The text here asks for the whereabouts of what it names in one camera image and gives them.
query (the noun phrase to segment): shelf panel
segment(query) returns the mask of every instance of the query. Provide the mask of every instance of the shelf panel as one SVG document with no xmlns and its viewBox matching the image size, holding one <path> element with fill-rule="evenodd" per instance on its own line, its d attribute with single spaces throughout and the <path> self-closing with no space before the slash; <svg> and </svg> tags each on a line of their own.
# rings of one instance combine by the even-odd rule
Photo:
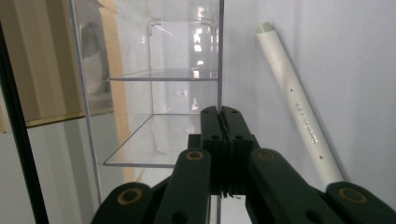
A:
<svg viewBox="0 0 396 224">
<path fill-rule="evenodd" d="M 153 115 L 104 163 L 109 166 L 172 168 L 187 149 L 190 133 L 199 133 L 199 115 Z"/>
<path fill-rule="evenodd" d="M 209 69 L 152 69 L 109 77 L 109 81 L 216 81 L 218 71 Z"/>
</svg>

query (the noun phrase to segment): white tube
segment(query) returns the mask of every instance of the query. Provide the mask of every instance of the white tube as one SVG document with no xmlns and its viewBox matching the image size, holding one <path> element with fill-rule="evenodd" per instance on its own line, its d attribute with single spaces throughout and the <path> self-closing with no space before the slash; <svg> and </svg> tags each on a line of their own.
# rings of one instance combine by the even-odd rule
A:
<svg viewBox="0 0 396 224">
<path fill-rule="evenodd" d="M 286 97 L 290 113 L 314 161 L 323 185 L 327 187 L 331 183 L 343 181 L 276 31 L 270 23 L 265 22 L 257 31 L 257 37 L 262 44 L 268 63 L 271 65 L 277 84 Z"/>
</svg>

